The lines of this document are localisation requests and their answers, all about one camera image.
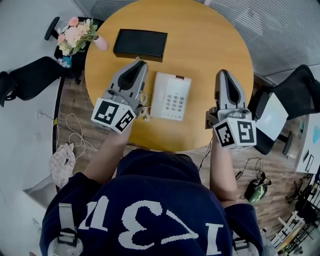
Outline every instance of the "flower vase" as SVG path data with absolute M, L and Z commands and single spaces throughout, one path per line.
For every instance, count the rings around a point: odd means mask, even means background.
M 95 46 L 102 52 L 105 52 L 106 50 L 109 49 L 109 44 L 107 41 L 104 40 L 104 38 L 100 35 L 96 35 L 93 38 L 93 42 Z

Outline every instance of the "person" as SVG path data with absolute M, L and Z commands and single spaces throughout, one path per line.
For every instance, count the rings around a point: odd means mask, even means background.
M 121 159 L 130 132 L 110 132 L 52 200 L 42 223 L 44 256 L 61 231 L 59 203 L 72 205 L 81 255 L 233 255 L 233 231 L 262 253 L 255 210 L 237 203 L 231 153 L 215 136 L 207 189 L 187 155 L 135 149 Z

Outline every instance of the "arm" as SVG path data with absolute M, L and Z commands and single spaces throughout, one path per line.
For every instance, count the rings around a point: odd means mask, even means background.
M 111 131 L 83 174 L 99 184 L 111 180 L 128 143 L 131 129 L 132 124 L 122 134 Z
M 210 190 L 214 192 L 223 207 L 236 204 L 238 187 L 231 152 L 229 149 L 221 148 L 214 134 L 211 150 Z

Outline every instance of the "wooden floor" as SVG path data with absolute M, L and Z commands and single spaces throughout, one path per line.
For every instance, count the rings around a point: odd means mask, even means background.
M 66 80 L 64 83 L 60 109 L 58 114 L 58 126 L 59 126 L 59 140 L 58 145 L 68 142 L 68 138 L 72 131 L 66 125 L 66 118 L 68 114 L 74 113 L 79 118 L 79 121 L 83 127 L 84 139 L 91 142 L 96 148 L 99 148 L 106 138 L 108 132 L 91 121 L 91 115 L 93 112 L 93 104 L 91 103 L 86 84 L 83 81 L 80 85 L 76 85 L 73 80 Z M 69 126 L 80 133 L 80 126 L 74 115 L 71 115 L 68 119 Z M 288 121 L 284 128 L 284 135 L 291 131 L 298 131 L 299 120 Z M 80 143 L 80 139 L 73 135 L 71 142 L 75 145 Z M 254 204 L 256 214 L 258 217 L 259 225 L 261 228 L 267 230 L 268 238 L 273 238 L 274 234 L 280 230 L 282 225 L 277 220 L 277 217 L 281 217 L 283 220 L 287 220 L 291 215 L 291 211 L 294 209 L 294 204 L 288 204 L 286 196 L 290 196 L 294 192 L 294 181 L 299 181 L 303 177 L 302 174 L 295 173 L 295 160 L 292 158 L 287 159 L 282 150 L 284 143 L 277 141 L 268 155 L 262 155 L 256 151 L 253 147 L 244 148 L 239 153 L 233 153 L 233 167 L 234 173 L 238 173 L 245 167 L 245 164 L 249 158 L 262 158 L 263 170 L 268 178 L 272 180 L 272 185 L 269 186 L 266 196 L 259 202 Z M 126 155 L 136 146 L 128 145 L 124 154 Z M 75 147 L 75 155 L 78 156 L 84 150 L 84 145 Z M 199 166 L 203 159 L 207 146 L 198 148 L 195 150 L 184 151 L 184 154 L 189 155 L 194 163 Z M 90 145 L 86 146 L 85 153 L 78 158 L 75 164 L 74 172 L 83 172 L 89 161 L 92 159 L 96 150 Z M 249 182 L 256 178 L 255 172 L 256 160 L 251 160 L 242 177 L 237 181 L 239 188 L 239 197 L 241 197 Z M 210 156 L 204 160 L 203 166 L 200 171 L 200 178 L 204 186 L 209 186 L 209 172 L 210 172 Z

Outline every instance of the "cloth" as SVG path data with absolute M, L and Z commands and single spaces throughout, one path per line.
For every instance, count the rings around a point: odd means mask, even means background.
M 73 175 L 76 164 L 76 157 L 73 152 L 74 147 L 73 143 L 60 145 L 49 160 L 49 168 L 52 173 L 53 182 L 59 188 L 66 185 L 69 178 Z
M 77 173 L 46 211 L 43 256 L 60 232 L 58 203 L 72 204 L 83 256 L 232 255 L 232 230 L 263 251 L 252 205 L 224 209 L 186 155 L 134 150 L 103 186 Z

